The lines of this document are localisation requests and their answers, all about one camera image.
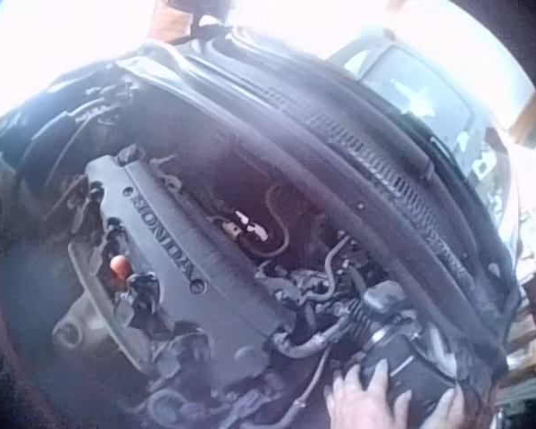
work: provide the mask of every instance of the black rubber hose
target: black rubber hose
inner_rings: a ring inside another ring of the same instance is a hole
[[[322,357],[320,358],[320,362],[318,363],[318,366],[315,368],[314,376],[312,377],[312,380],[307,385],[304,392],[298,396],[294,402],[292,402],[292,405],[288,408],[288,411],[286,411],[286,414],[282,416],[282,418],[271,425],[256,425],[251,422],[243,422],[240,425],[240,429],[286,429],[287,427],[290,427],[296,416],[299,414],[299,412],[306,407],[306,402],[312,392],[314,391],[314,388],[316,384],[320,381],[322,378],[323,369],[325,368],[325,364],[328,360],[328,356],[330,355],[331,347],[328,347],[322,354]]]
[[[339,340],[350,326],[351,316],[345,314],[338,322],[324,332],[318,332],[304,344],[296,345],[289,340],[287,333],[278,333],[272,337],[272,344],[284,356],[293,359],[308,358],[319,353],[333,342]]]
[[[267,191],[266,196],[264,198],[266,208],[268,208],[268,213],[270,213],[270,216],[276,221],[278,226],[281,229],[283,241],[279,248],[273,250],[272,252],[263,252],[261,250],[258,250],[254,248],[246,239],[242,239],[241,243],[244,246],[244,248],[249,251],[251,254],[253,254],[255,257],[261,257],[264,259],[270,259],[272,257],[277,257],[281,255],[289,246],[289,230],[288,227],[284,224],[281,217],[276,213],[274,210],[274,206],[272,205],[272,194],[274,191],[279,187],[279,185],[272,185]]]

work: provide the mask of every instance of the wire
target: wire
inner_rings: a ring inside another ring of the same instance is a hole
[[[52,167],[52,170],[50,170],[50,173],[47,175],[47,179],[44,182],[44,192],[47,192],[47,190],[50,188],[50,185],[52,183],[52,180],[55,177],[55,174],[60,169],[60,166],[62,165],[62,162],[65,160],[66,156],[70,152],[70,150],[73,149],[75,146],[75,143],[78,141],[78,137],[81,135],[81,133],[89,126],[90,123],[92,123],[95,119],[101,117],[104,114],[108,114],[110,112],[113,112],[116,110],[117,107],[110,107],[107,110],[100,112],[98,114],[92,114],[89,116],[84,122],[81,123],[81,125],[76,129],[76,131],[71,136],[70,141],[63,147],[62,152],[55,160],[54,166]]]
[[[328,276],[328,283],[330,284],[328,286],[328,289],[324,293],[316,293],[312,291],[308,291],[306,294],[306,299],[311,299],[312,301],[319,301],[324,302],[328,299],[331,299],[333,294],[336,292],[336,278],[333,275],[333,269],[331,268],[331,261],[333,258],[338,254],[338,252],[343,248],[346,244],[348,244],[350,240],[350,237],[346,235],[343,239],[339,241],[338,244],[336,244],[335,248],[330,250],[328,255],[325,257],[325,261],[323,263],[323,269]]]
[[[252,246],[252,244],[250,244],[246,240],[246,238],[243,237],[241,239],[242,245],[244,246],[244,248],[247,251],[249,251],[255,257],[261,257],[261,258],[264,258],[264,259],[270,259],[270,258],[273,258],[273,257],[277,257],[277,256],[281,255],[289,246],[289,230],[288,230],[288,227],[284,224],[284,222],[282,221],[281,217],[276,213],[276,211],[274,210],[274,207],[272,205],[272,202],[271,202],[272,194],[274,193],[274,191],[279,186],[280,185],[272,185],[266,191],[266,196],[264,198],[264,203],[266,204],[266,208],[268,208],[268,213],[270,214],[270,216],[276,221],[278,226],[280,226],[280,228],[281,228],[282,235],[283,235],[283,242],[282,242],[281,246],[279,248],[277,248],[276,250],[273,250],[272,252],[263,252],[261,250],[258,250],[256,248],[254,248],[254,246]]]

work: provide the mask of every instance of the engine cover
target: engine cover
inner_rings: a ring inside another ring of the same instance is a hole
[[[208,337],[214,387],[256,376],[254,359],[266,338],[292,328],[295,319],[255,282],[254,267],[236,245],[181,194],[167,190],[145,162],[120,166],[104,156],[88,164],[86,175],[90,187],[103,190],[105,232],[118,223],[133,272],[156,276],[158,311],[173,322],[196,324]],[[92,268],[102,258],[99,248],[74,240],[70,255],[113,339],[138,370],[154,372],[159,344],[115,318],[113,297]]]

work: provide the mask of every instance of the windshield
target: windshield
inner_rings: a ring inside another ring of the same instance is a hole
[[[469,105],[460,90],[429,63],[398,46],[380,55],[357,50],[342,66],[395,106],[402,117],[416,118],[448,148],[499,227],[512,178],[505,145],[490,116]]]
[[[401,112],[421,118],[454,151],[472,112],[459,94],[432,69],[392,46],[362,82]]]

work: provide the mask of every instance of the bolt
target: bolt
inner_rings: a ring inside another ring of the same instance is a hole
[[[130,197],[131,195],[133,195],[133,188],[131,186],[128,186],[123,190],[123,196]]]
[[[202,279],[195,279],[190,283],[188,288],[195,295],[202,295],[206,292],[206,283]]]

